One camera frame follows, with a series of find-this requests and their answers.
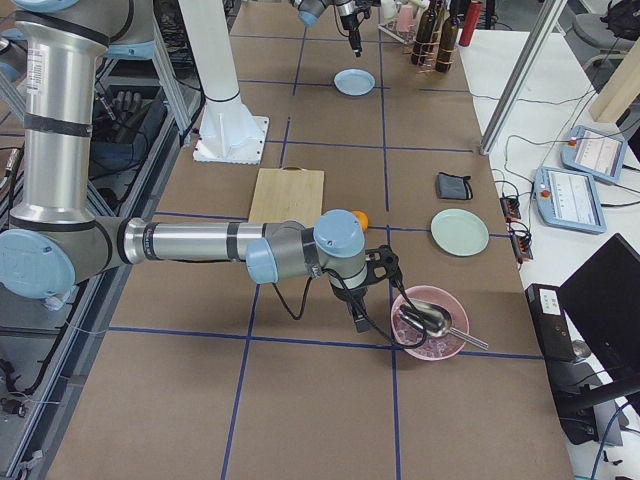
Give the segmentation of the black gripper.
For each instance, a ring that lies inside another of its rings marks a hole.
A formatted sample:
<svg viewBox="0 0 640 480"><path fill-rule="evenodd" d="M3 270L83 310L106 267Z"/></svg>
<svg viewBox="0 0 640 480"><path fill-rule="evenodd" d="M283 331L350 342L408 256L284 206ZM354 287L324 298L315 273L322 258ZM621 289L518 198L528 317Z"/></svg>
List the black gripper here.
<svg viewBox="0 0 640 480"><path fill-rule="evenodd" d="M348 33L349 44L354 55L360 58L362 55L361 36L359 27L361 20L358 15L362 14L364 19L369 19L371 14L371 1L340 0L335 2L337 14L340 17L341 25Z"/></svg>
<svg viewBox="0 0 640 480"><path fill-rule="evenodd" d="M327 266L327 275L334 295L342 300L351 314L357 333L369 330L375 321L369 315L365 296L368 288L383 281L392 287L400 284L399 257L389 245L383 244L374 249L366 249L356 258L355 273L346 274L345 263L338 270Z"/></svg>

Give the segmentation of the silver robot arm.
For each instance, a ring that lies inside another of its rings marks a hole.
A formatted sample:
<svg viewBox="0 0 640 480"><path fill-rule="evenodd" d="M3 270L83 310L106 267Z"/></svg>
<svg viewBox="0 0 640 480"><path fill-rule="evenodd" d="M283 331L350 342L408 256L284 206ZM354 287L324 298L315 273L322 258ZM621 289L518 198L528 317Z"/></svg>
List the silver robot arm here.
<svg viewBox="0 0 640 480"><path fill-rule="evenodd" d="M146 260L239 261L258 284L328 275L358 331L374 327L369 286L397 280L388 246L367 249L346 210L312 227L283 223L155 223L105 217L86 206L97 62L110 48L155 50L149 1L20 1L28 44L24 187L1 236L1 282L32 299L63 294L104 271Z"/></svg>
<svg viewBox="0 0 640 480"><path fill-rule="evenodd" d="M380 6L379 1L368 0L295 0L290 4L306 27L312 27L327 9L331 9L339 34L348 39L357 58L362 55L360 25L371 17L373 7Z"/></svg>

